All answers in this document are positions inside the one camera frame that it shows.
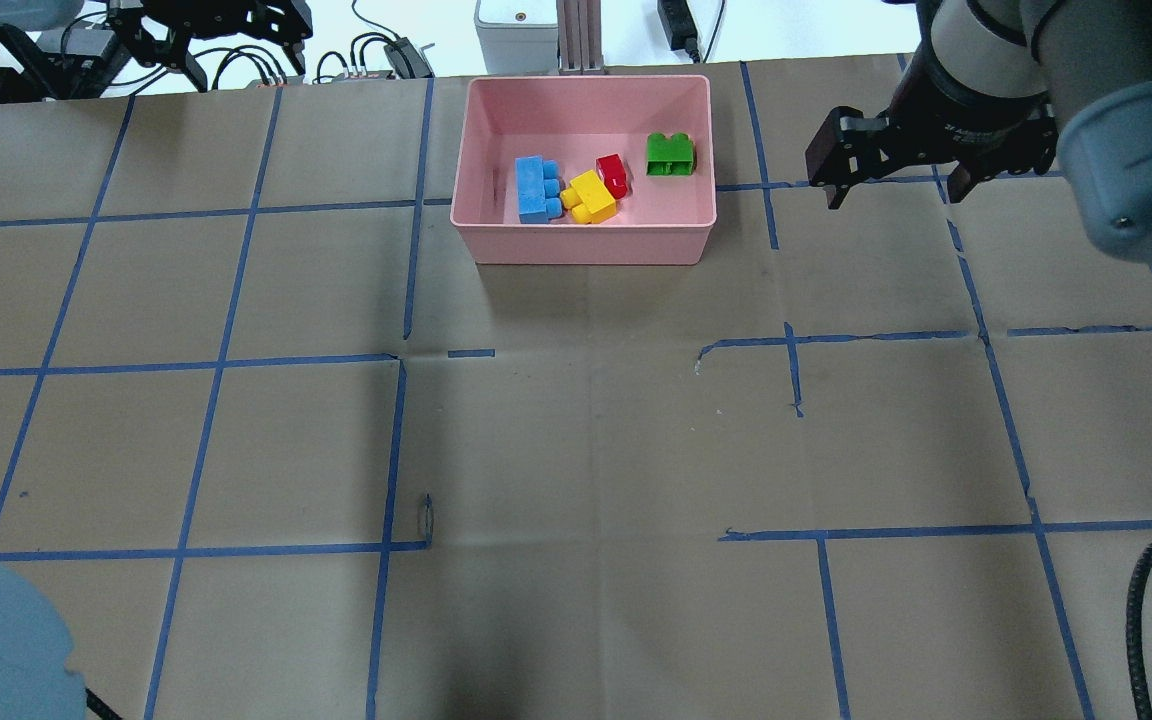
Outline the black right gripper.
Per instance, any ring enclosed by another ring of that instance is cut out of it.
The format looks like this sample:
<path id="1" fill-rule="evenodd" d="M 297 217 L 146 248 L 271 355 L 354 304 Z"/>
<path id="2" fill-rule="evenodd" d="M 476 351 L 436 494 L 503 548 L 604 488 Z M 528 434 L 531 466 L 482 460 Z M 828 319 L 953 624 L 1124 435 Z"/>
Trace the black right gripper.
<path id="1" fill-rule="evenodd" d="M 890 105 L 876 118 L 833 108 L 805 151 L 808 181 L 840 210 L 856 184 L 914 165 L 952 162 L 947 200 L 958 204 L 996 174 L 1047 173 L 1056 120 L 1041 70 L 1011 41 L 920 41 Z"/>

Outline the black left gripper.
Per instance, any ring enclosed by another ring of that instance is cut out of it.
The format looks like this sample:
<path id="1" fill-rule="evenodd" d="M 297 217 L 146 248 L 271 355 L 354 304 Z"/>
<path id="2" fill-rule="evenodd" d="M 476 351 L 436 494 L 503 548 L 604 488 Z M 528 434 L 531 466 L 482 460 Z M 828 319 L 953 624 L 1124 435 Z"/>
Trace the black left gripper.
<path id="1" fill-rule="evenodd" d="M 195 38 L 274 41 L 303 77 L 306 40 L 314 36 L 306 1 L 108 1 L 106 18 L 128 50 L 152 51 L 157 65 L 182 74 L 198 92 L 209 90 L 209 79 L 189 51 Z"/>

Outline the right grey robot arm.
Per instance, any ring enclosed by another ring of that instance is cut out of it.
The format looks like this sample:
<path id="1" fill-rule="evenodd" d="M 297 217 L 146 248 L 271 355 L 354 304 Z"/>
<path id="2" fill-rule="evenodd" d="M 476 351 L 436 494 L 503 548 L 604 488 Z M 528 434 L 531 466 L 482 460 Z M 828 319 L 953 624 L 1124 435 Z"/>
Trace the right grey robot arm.
<path id="1" fill-rule="evenodd" d="M 1058 168 L 1092 245 L 1152 264 L 1152 1 L 919 1 L 916 18 L 890 105 L 831 109 L 806 147 L 829 209 L 920 165 L 952 164 L 952 202 Z"/>

